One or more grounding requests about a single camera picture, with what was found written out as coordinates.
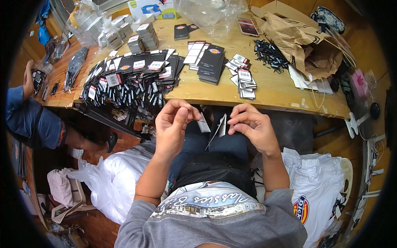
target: shoe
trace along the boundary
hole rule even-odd
[[[108,139],[109,150],[107,153],[111,153],[113,151],[114,146],[117,144],[117,133],[111,133]]]

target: wooden table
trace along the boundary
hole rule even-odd
[[[258,27],[264,22],[262,19],[255,17],[251,13],[245,13],[244,15],[253,19]],[[318,109],[313,100],[313,93],[309,90],[300,90],[299,88],[296,88],[287,70],[282,74],[277,74],[273,72],[272,69],[263,66],[261,61],[255,60],[257,57],[253,52],[253,46],[249,46],[249,42],[252,37],[242,35],[237,24],[231,30],[229,39],[224,41],[211,39],[201,29],[191,32],[188,40],[174,41],[173,27],[174,25],[181,23],[190,24],[191,21],[179,18],[178,20],[156,20],[153,23],[159,38],[158,48],[165,49],[168,48],[167,46],[170,46],[170,48],[175,48],[175,52],[179,53],[179,55],[186,56],[188,40],[206,40],[207,42],[224,47],[226,58],[231,59],[234,54],[238,53],[251,61],[251,73],[258,85],[258,89],[255,90],[255,100],[242,99],[237,94],[236,86],[230,80],[231,74],[229,70],[225,69],[222,73],[218,85],[211,85],[199,81],[197,72],[189,70],[189,66],[186,65],[179,76],[181,79],[179,85],[166,95],[167,100],[184,99],[195,104],[225,106],[234,106],[240,103],[249,102],[257,108],[262,109],[300,112],[336,118],[349,118],[350,109],[347,106],[345,95],[341,90],[334,93],[332,96],[325,95],[324,104],[320,109]],[[94,56],[96,49],[96,47],[90,48],[86,62],[76,79],[76,88],[72,94],[60,93],[61,90],[58,90],[55,96],[44,103],[45,106],[54,106],[54,104],[56,104],[55,106],[72,106],[73,101],[78,101],[81,88],[85,83],[89,70],[98,61],[107,57],[110,52],[95,54]],[[120,56],[123,56],[128,52],[130,52],[130,50],[127,44],[124,44],[118,50],[118,54]],[[64,72],[62,75],[59,75],[59,78],[53,77],[51,72],[48,78],[54,79],[54,81],[60,80],[60,88],[63,87]],[[314,96],[318,103],[322,101],[323,94],[315,92]]]

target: pink box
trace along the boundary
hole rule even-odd
[[[359,98],[364,100],[367,99],[370,95],[370,91],[361,69],[357,69],[351,78],[353,80],[353,87],[355,87]]]

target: jeans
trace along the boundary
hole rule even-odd
[[[218,128],[220,119],[226,114],[226,122],[230,119],[232,107],[214,106],[214,122],[211,133],[201,133],[196,121],[191,121],[185,130],[185,139],[181,152],[171,162],[168,180],[174,182],[179,172],[186,165],[192,155],[205,151],[208,142]],[[226,134],[219,137],[219,131],[211,141],[207,152],[230,152],[240,159],[240,162],[248,166],[247,138],[239,132],[228,135],[229,125],[226,124]]]

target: blue shirt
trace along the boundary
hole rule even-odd
[[[23,86],[7,91],[6,122],[11,131],[30,138],[41,104],[33,98],[23,101]],[[41,145],[55,149],[61,131],[61,119],[44,108],[38,124]]]

